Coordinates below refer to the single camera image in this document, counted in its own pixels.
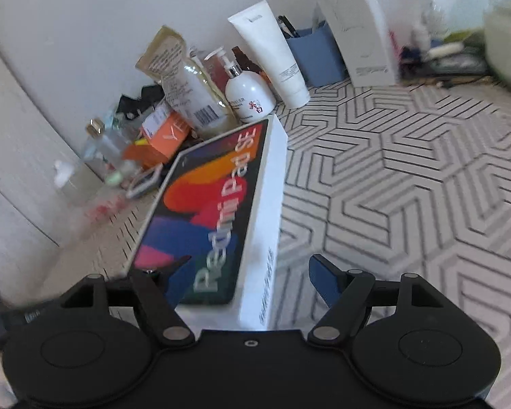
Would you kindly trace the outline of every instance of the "blue container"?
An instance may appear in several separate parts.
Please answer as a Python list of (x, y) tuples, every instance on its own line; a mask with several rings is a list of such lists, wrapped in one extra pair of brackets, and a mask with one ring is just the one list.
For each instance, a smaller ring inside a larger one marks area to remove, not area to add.
[(314, 34), (312, 29), (297, 32), (300, 37), (290, 38), (287, 42), (308, 84), (320, 87), (346, 78), (346, 65), (325, 21)]

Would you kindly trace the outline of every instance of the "white squeeze tube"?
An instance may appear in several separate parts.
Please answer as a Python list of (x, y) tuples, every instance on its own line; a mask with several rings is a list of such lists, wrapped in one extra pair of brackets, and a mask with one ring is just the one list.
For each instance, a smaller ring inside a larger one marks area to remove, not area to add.
[(260, 1), (228, 20), (250, 46), (286, 107), (306, 105), (311, 95), (267, 2)]

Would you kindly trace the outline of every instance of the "colorful graphic on box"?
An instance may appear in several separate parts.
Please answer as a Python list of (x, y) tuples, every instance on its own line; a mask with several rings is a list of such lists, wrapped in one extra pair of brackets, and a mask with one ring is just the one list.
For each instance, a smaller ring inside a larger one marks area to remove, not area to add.
[(134, 258), (155, 269), (191, 255), (197, 275), (184, 303), (233, 298), (268, 120), (185, 154), (174, 168)]

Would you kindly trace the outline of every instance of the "cabinet door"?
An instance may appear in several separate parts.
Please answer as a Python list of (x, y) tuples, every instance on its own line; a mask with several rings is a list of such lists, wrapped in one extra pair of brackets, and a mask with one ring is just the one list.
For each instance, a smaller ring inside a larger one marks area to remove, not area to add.
[(21, 305), (35, 298), (59, 248), (0, 193), (0, 295)]
[[(76, 163), (78, 158), (0, 57), (0, 192), (29, 221), (60, 243), (66, 239), (65, 227), (56, 223), (67, 219), (67, 206), (53, 184), (56, 160)], [(96, 188), (100, 186), (98, 177), (90, 169), (85, 170), (88, 180)]]

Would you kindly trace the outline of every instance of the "patterned tablecloth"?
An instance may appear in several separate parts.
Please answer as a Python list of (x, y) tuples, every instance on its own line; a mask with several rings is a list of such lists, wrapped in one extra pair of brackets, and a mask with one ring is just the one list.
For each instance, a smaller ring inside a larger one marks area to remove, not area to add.
[[(308, 279), (313, 253), (381, 279), (419, 273), (494, 337), (503, 364), (489, 402), (511, 408), (511, 94), (348, 81), (311, 94), (277, 110), (289, 150), (274, 326), (308, 330), (326, 312)], [(151, 202), (65, 251), (42, 295), (123, 270)]]

